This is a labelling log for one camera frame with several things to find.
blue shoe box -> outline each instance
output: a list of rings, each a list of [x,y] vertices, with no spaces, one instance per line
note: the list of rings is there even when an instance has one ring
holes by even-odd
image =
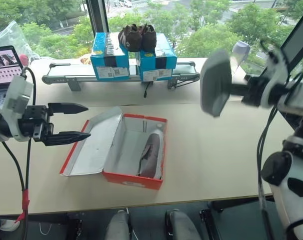
[[[155,52],[136,53],[142,82],[170,80],[176,68],[177,56],[163,33],[157,33]]]
[[[117,32],[96,32],[90,60],[100,82],[129,79],[128,51],[120,46]]]

open shoe box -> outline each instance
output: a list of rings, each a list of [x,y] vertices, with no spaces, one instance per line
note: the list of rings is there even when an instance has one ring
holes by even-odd
[[[123,114],[114,107],[86,121],[81,131],[91,136],[74,143],[60,174],[102,173],[109,182],[158,190],[163,183],[166,125],[164,118]],[[160,143],[155,176],[138,176],[147,162],[141,157],[152,133],[159,135]]]

monitor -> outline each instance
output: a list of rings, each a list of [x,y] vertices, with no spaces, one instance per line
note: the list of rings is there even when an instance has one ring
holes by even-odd
[[[23,65],[13,46],[0,47],[0,86],[9,86],[15,75],[22,73]]]

laptop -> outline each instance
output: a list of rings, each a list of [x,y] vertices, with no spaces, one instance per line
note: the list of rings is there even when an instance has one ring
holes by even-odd
[[[22,73],[23,65],[13,46],[0,46],[0,108],[14,76]]]

table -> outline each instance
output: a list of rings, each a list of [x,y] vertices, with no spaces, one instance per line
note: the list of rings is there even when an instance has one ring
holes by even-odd
[[[126,105],[121,107],[125,113],[168,119],[167,153],[164,182],[160,190],[156,191],[110,183],[100,174],[60,176],[60,168],[72,146],[45,147],[41,142],[33,142],[30,161],[30,214],[257,195],[256,147],[269,110],[245,106],[239,98],[232,98],[226,104],[221,117],[213,118],[201,110],[197,89],[199,83],[169,92],[163,100],[157,97],[157,91],[161,91],[161,95],[168,90],[165,86],[160,90],[157,87],[158,82],[150,89],[146,99],[143,99],[143,91],[138,94],[137,89],[133,90],[140,87],[139,83],[139,87],[131,85],[124,90],[125,85],[122,83],[89,82],[81,92],[71,92],[67,84],[45,85],[41,82],[42,71],[45,71],[38,68],[42,65],[41,61],[35,61],[31,65],[37,77],[38,105],[48,102],[76,102],[90,107],[89,111],[76,115],[53,116],[51,121],[55,132],[80,130],[85,120],[115,104]],[[285,119],[277,114],[267,134],[263,159],[280,150],[282,140],[292,132]],[[24,173],[27,143],[10,139],[8,145],[17,156]],[[271,192],[267,184],[265,191]],[[20,214],[21,194],[16,167],[0,144],[0,215]]]

